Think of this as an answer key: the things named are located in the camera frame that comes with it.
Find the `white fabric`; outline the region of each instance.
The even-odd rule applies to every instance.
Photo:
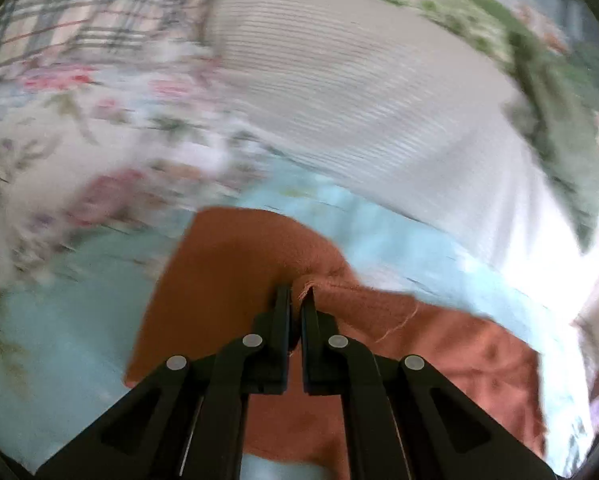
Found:
[[[206,40],[260,135],[455,237],[572,319],[579,248],[486,56],[379,0],[215,0]]]

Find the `silver screw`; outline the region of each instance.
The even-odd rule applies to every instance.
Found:
[[[260,346],[263,342],[264,340],[262,339],[262,336],[260,336],[259,334],[248,334],[245,335],[242,339],[242,343],[244,344],[244,346],[248,346],[249,348],[256,348]]]
[[[421,370],[424,366],[423,359],[419,355],[409,355],[404,359],[404,364],[411,370]]]
[[[186,366],[186,357],[183,355],[174,355],[166,361],[166,366],[169,370],[181,370]]]
[[[332,335],[328,338],[328,344],[333,348],[346,348],[348,339],[343,335]]]

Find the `triangular cutout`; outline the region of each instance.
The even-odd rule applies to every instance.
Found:
[[[144,432],[160,400],[160,390],[154,389],[142,397],[130,410],[121,415],[102,433],[102,443],[126,455],[140,447]]]
[[[440,388],[432,388],[431,397],[455,451],[466,453],[490,440],[489,431]]]

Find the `brown cloth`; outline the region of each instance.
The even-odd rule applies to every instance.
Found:
[[[542,456],[534,351],[492,321],[361,286],[331,242],[268,211],[211,208],[196,216],[148,307],[126,383],[174,354],[197,359],[248,333],[285,283],[295,316],[312,286],[315,306],[337,318],[342,334],[394,359],[420,354]],[[251,396],[244,450],[349,478],[339,397],[308,397],[301,382],[295,351],[289,390]]]

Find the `light blue fabric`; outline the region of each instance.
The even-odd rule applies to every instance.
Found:
[[[269,209],[336,243],[362,280],[430,303],[488,316],[541,353],[547,457],[567,474],[590,444],[587,392],[574,335],[511,290],[446,234],[355,196],[327,177],[273,160],[271,178],[236,205]],[[99,227],[54,263],[46,287],[15,290],[0,306],[0,447],[35,470],[127,390],[121,377],[154,280],[147,262],[174,250],[190,221],[124,234]],[[247,457],[244,480],[317,480],[315,466]]]

